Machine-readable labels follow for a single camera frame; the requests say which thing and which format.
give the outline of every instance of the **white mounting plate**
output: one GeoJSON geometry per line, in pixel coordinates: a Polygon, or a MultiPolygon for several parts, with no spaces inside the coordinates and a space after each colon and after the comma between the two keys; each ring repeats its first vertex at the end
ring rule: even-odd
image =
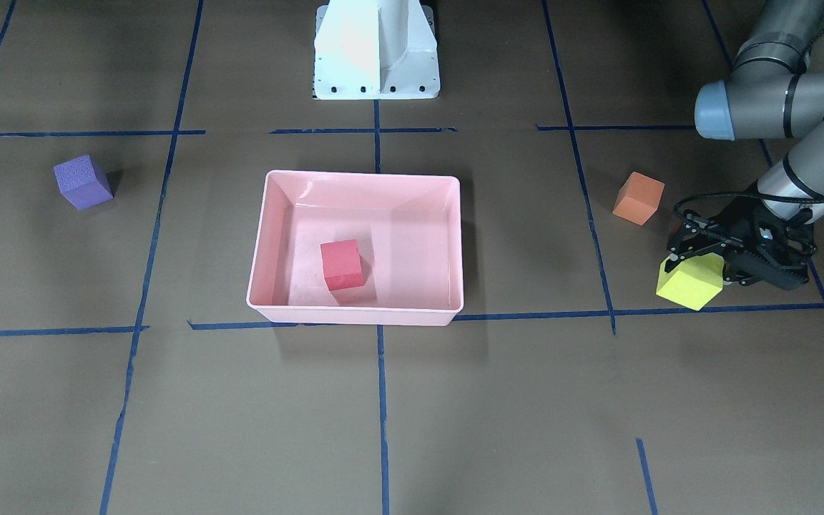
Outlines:
{"type": "MultiPolygon", "coordinates": [[[[317,9],[315,34],[320,32],[327,8],[328,6],[320,6],[317,9]]],[[[429,6],[421,8],[425,13],[425,19],[428,20],[431,33],[436,35],[434,10],[429,6]]],[[[373,91],[375,88],[366,86],[366,90],[362,92],[360,85],[331,84],[331,72],[327,71],[325,65],[321,66],[320,61],[320,57],[314,59],[313,77],[313,96],[320,100],[414,100],[436,98],[441,91],[441,75],[435,52],[409,52],[406,58],[393,65],[392,69],[381,69],[383,91],[373,91]]]]}

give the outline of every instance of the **pink bin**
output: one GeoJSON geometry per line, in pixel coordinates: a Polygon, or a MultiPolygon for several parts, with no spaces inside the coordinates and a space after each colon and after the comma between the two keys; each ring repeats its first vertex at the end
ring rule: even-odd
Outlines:
{"type": "Polygon", "coordinates": [[[246,301],[272,322],[448,325],[464,306],[455,177],[265,177],[246,301]],[[329,291],[320,244],[357,239],[363,286],[329,291]]]}

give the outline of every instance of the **yellow cube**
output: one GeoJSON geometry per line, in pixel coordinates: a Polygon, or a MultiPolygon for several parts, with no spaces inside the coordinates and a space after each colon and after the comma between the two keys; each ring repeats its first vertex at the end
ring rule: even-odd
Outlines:
{"type": "Polygon", "coordinates": [[[723,290],[723,257],[717,254],[696,255],[664,273],[660,264],[657,295],[690,310],[700,310],[723,290]]]}

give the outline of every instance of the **block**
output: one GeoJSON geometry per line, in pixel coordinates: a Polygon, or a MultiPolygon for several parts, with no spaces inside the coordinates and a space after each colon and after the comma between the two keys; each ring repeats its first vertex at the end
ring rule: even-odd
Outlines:
{"type": "Polygon", "coordinates": [[[660,207],[664,183],[638,172],[632,172],[615,197],[612,214],[638,225],[644,225],[660,207]]]}
{"type": "Polygon", "coordinates": [[[363,286],[358,241],[348,239],[320,245],[323,254],[323,278],[330,291],[363,286]]]}
{"type": "Polygon", "coordinates": [[[114,198],[107,175],[87,154],[53,167],[59,192],[81,211],[114,198]]]}
{"type": "Polygon", "coordinates": [[[660,264],[657,296],[690,310],[700,310],[723,290],[723,257],[717,254],[696,255],[664,273],[665,260],[660,264]]]}

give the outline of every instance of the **light blue joint cap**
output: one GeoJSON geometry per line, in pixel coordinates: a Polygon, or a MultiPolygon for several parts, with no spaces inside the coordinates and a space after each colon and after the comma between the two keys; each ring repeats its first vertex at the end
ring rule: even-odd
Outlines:
{"type": "Polygon", "coordinates": [[[723,81],[706,84],[695,100],[695,128],[710,139],[736,139],[730,121],[730,101],[723,81]]]}

